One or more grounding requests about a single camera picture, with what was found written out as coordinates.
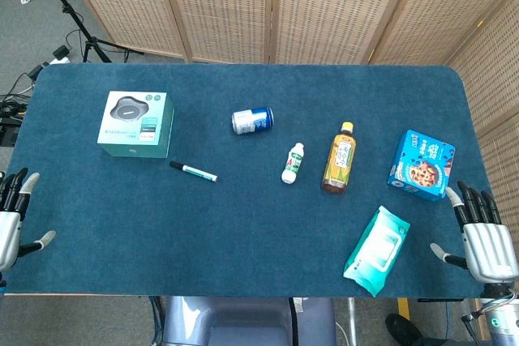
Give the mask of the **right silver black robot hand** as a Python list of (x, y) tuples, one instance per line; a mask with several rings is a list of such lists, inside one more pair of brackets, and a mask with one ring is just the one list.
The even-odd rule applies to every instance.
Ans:
[(446, 189), (461, 232), (465, 255), (450, 254), (435, 242), (431, 251), (444, 263), (465, 269), (483, 284), (513, 284), (518, 279), (518, 261), (513, 240), (500, 217), (493, 196), (457, 183), (459, 191)]

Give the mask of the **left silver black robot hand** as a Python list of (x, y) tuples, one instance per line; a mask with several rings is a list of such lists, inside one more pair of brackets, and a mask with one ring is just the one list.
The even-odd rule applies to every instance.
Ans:
[(1, 173), (1, 272), (11, 269), (18, 258), (43, 250), (56, 236), (50, 230), (32, 243), (20, 244), (30, 198), (40, 178), (39, 173), (27, 174), (27, 168), (9, 176)]

